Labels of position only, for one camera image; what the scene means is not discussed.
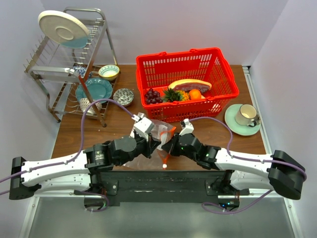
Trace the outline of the clear zip top bag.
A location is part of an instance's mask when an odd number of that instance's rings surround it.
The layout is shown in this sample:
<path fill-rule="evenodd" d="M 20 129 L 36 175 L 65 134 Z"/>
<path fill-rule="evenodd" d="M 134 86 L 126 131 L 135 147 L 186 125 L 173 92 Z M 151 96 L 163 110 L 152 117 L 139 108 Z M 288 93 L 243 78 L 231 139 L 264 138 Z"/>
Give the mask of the clear zip top bag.
<path fill-rule="evenodd" d="M 154 150 L 151 158 L 148 159 L 143 155 L 139 155 L 133 161 L 124 164 L 125 167 L 132 170 L 165 170 L 167 168 L 167 160 L 169 158 L 168 152 L 162 149 L 162 146 L 166 144 L 174 135 L 176 127 L 169 123 L 152 119 L 154 127 L 151 130 L 151 134 L 154 139 L 160 141 L 160 145 Z"/>

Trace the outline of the small toy pineapple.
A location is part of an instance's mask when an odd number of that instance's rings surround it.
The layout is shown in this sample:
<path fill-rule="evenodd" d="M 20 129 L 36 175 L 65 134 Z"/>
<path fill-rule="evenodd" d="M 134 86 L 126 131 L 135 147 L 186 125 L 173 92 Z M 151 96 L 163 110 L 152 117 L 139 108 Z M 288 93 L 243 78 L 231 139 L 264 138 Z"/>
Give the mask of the small toy pineapple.
<path fill-rule="evenodd" d="M 189 93 L 182 91 L 182 90 L 174 90 L 171 88 L 168 88 L 163 91 L 164 96 L 163 96 L 163 101 L 164 102 L 184 102 L 184 101 L 189 101 L 190 96 Z"/>

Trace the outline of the red plastic shopping basket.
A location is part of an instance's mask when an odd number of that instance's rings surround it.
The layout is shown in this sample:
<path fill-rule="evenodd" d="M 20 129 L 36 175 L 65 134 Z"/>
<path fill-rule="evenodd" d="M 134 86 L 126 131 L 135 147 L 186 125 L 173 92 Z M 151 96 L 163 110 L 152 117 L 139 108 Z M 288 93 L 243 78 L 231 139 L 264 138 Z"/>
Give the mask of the red plastic shopping basket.
<path fill-rule="evenodd" d="M 219 48 L 141 55 L 136 66 L 141 104 L 150 119 L 174 122 L 215 117 L 239 95 Z"/>

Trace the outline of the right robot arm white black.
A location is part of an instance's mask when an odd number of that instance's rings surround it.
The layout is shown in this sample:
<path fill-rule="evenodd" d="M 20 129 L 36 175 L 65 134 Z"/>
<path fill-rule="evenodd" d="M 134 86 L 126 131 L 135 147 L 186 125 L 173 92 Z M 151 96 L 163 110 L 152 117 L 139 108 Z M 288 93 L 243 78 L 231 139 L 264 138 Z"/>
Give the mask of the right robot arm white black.
<path fill-rule="evenodd" d="M 274 190 L 299 200 L 306 180 L 305 168 L 281 150 L 273 154 L 245 154 L 204 145 L 193 134 L 175 134 L 162 146 L 172 156 L 185 156 L 207 170 L 228 171 L 220 188 L 227 195 L 249 188 Z"/>

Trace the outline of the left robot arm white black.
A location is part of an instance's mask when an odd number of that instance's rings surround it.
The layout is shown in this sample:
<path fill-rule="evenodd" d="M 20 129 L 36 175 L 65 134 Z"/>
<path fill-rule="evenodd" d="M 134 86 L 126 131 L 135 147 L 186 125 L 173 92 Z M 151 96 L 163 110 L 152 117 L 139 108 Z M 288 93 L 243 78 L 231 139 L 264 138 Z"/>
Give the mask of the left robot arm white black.
<path fill-rule="evenodd" d="M 98 175 L 133 161 L 139 155 L 150 158 L 160 144 L 161 140 L 152 134 L 144 138 L 134 131 L 132 135 L 95 144 L 69 156 L 42 161 L 15 157 L 12 160 L 9 199 L 30 198 L 44 187 L 45 181 L 75 174 Z"/>

